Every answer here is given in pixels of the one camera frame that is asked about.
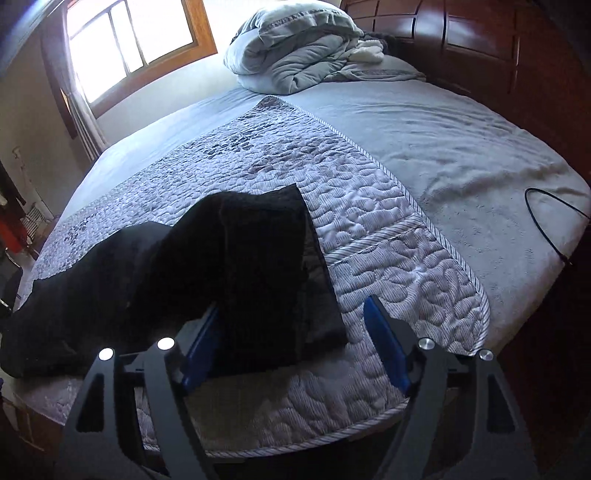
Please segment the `metal bolt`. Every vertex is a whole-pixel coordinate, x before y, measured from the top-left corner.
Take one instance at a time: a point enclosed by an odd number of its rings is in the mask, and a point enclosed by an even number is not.
[[[99,358],[103,361],[106,362],[107,360],[111,360],[111,358],[113,358],[113,355],[115,354],[115,352],[113,351],[112,348],[103,348],[100,352],[99,352]]]
[[[157,345],[158,348],[160,348],[161,350],[170,350],[172,347],[174,347],[174,338],[161,338],[160,340],[158,340]]]
[[[482,358],[485,362],[490,362],[495,357],[495,354],[492,353],[490,350],[484,349],[478,352],[478,356]]]
[[[433,350],[435,348],[435,342],[430,338],[421,338],[418,341],[418,347],[423,350]]]

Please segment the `black cable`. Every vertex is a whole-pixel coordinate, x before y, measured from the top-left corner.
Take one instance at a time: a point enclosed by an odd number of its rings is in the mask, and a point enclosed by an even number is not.
[[[540,224],[538,223],[538,220],[535,219],[535,216],[533,214],[533,212],[531,211],[531,207],[530,207],[530,201],[527,199],[527,194],[528,192],[539,192],[539,193],[543,193],[544,195],[548,195],[549,197],[552,197],[553,199],[558,200],[560,203],[564,203],[567,207],[571,207],[573,210],[575,210],[576,212],[579,212],[581,215],[583,215],[585,218],[591,220],[591,218],[589,217],[589,215],[587,215],[586,213],[582,212],[581,210],[579,210],[577,207],[569,204],[568,202],[565,202],[563,199],[558,198],[556,195],[551,194],[550,192],[547,192],[545,190],[542,189],[536,189],[536,188],[528,188],[525,189],[525,193],[524,193],[524,197],[525,197],[525,205],[527,206],[527,211],[530,213],[531,219],[534,221],[536,227],[538,228],[538,230],[540,231],[540,233],[542,235],[544,235],[544,238],[546,239],[546,241],[550,244],[550,246],[554,249],[554,251],[558,254],[558,256],[560,257],[560,259],[567,265],[572,265],[572,263],[570,262],[569,258],[564,255],[560,250],[558,250],[556,248],[556,246],[552,243],[552,240],[550,240],[548,238],[548,235],[546,235],[546,233],[544,232],[544,230],[542,230],[542,227],[540,226]]]

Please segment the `red object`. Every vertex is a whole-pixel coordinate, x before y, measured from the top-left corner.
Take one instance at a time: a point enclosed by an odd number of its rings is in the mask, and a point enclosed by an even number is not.
[[[16,215],[3,209],[0,209],[0,239],[13,254],[27,246],[25,226]]]

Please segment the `fitted sheet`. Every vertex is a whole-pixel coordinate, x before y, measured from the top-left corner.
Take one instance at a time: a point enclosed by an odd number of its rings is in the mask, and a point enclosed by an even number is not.
[[[262,95],[232,90],[136,132],[101,156],[60,222],[175,147],[251,109]],[[589,212],[588,185],[545,143],[486,107],[420,81],[322,84],[287,100],[326,121],[381,162],[457,249],[484,286],[491,307],[486,344],[499,351],[539,305],[562,264],[525,207],[527,187],[552,192]],[[586,220],[531,195],[538,221],[569,255]],[[48,389],[27,382],[19,395],[62,421]]]

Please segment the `black garment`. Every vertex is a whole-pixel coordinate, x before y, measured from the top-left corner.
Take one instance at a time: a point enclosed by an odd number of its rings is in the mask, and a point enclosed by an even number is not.
[[[398,56],[398,40],[394,35],[380,32],[365,32],[360,40],[379,40],[384,48],[384,55]]]
[[[290,365],[346,343],[295,186],[208,196],[172,228],[124,228],[65,272],[36,280],[7,320],[0,364],[13,377],[84,374],[100,349],[144,350],[212,301],[225,332],[218,374]]]

